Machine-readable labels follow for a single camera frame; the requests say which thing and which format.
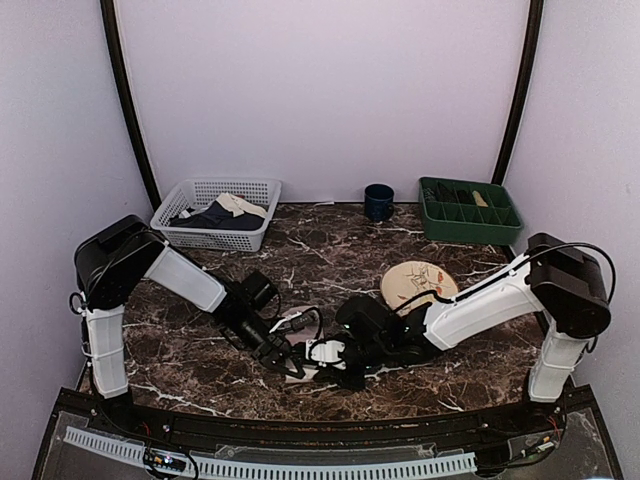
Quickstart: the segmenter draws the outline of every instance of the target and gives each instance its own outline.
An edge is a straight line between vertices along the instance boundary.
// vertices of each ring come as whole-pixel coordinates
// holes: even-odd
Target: white cloth
[[[220,194],[220,196],[216,198],[216,202],[218,202],[226,211],[233,213],[234,217],[239,217],[246,212],[262,218],[267,218],[267,211],[264,208],[249,203],[245,199],[236,197],[230,193]]]

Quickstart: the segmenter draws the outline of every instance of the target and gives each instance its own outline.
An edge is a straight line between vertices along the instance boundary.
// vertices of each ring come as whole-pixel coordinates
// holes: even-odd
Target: blue mug
[[[389,220],[393,215],[393,188],[374,183],[364,189],[364,214],[373,222]]]

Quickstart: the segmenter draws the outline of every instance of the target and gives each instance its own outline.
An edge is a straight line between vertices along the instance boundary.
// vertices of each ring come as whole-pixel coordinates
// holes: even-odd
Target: beige plate
[[[451,275],[442,268],[417,261],[391,267],[380,282],[382,297],[392,309],[425,290],[437,290],[442,297],[452,297],[458,293],[458,286]],[[419,298],[400,310],[399,314],[406,315],[423,303],[433,301],[433,295]]]

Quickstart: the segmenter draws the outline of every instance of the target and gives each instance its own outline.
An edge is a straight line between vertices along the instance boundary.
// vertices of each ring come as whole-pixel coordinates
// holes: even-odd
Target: green compartment organizer
[[[430,188],[437,195],[438,182],[454,193],[455,202],[427,200],[425,191]],[[473,198],[474,190],[482,195],[488,207],[460,202],[459,192],[465,191]],[[420,205],[424,234],[429,240],[511,245],[523,228],[509,194],[500,185],[422,177]]]

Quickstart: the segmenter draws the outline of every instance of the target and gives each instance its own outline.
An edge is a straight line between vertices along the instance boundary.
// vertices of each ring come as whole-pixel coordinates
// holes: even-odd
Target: dark marble table
[[[462,290],[506,262],[491,246],[426,240],[419,215],[418,205],[398,205],[391,221],[374,225],[361,205],[280,205],[259,252],[189,253],[237,280],[257,268],[277,283],[283,311],[317,305],[329,323],[350,296],[379,297],[382,275],[398,263],[439,265]],[[378,374],[367,380],[365,391],[354,393],[285,384],[281,375],[229,345],[208,315],[151,282],[136,288],[125,323],[136,403],[272,420],[409,418],[516,402],[543,339],[535,317],[524,316],[462,342],[426,366]]]

